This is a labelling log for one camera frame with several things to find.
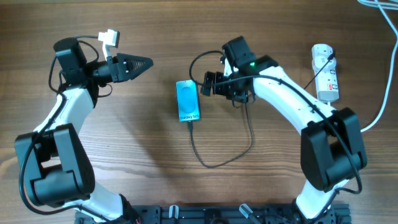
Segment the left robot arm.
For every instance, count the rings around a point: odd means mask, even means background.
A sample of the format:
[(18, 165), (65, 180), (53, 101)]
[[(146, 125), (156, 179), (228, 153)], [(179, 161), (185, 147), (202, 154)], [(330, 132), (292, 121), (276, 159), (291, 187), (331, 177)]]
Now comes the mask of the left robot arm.
[(140, 214), (123, 195), (96, 182), (78, 134), (101, 87), (135, 79), (154, 63), (147, 57), (111, 55), (117, 38), (103, 40), (103, 61), (87, 61), (84, 43), (85, 38), (77, 36), (54, 44), (53, 60), (61, 65), (57, 102), (42, 124), (15, 140), (21, 199), (39, 215), (74, 209), (96, 223), (139, 223)]

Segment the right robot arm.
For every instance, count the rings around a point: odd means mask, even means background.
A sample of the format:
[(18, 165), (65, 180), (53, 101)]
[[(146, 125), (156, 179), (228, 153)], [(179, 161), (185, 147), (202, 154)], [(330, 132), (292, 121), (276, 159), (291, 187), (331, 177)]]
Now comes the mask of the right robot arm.
[(361, 193), (359, 171), (368, 159), (351, 109), (337, 110), (314, 98), (270, 56), (256, 57), (242, 36), (225, 43), (219, 53), (224, 71), (206, 73), (201, 93), (242, 103), (252, 93), (270, 103), (301, 137), (300, 166), (306, 182), (294, 200), (301, 222), (323, 218), (340, 192)]

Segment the blue screen Galaxy smartphone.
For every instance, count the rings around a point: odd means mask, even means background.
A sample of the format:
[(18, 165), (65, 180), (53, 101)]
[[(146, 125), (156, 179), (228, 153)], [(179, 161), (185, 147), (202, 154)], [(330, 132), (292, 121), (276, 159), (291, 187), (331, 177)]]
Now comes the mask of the blue screen Galaxy smartphone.
[(175, 83), (178, 120), (196, 121), (201, 118), (197, 84), (193, 80), (181, 80)]

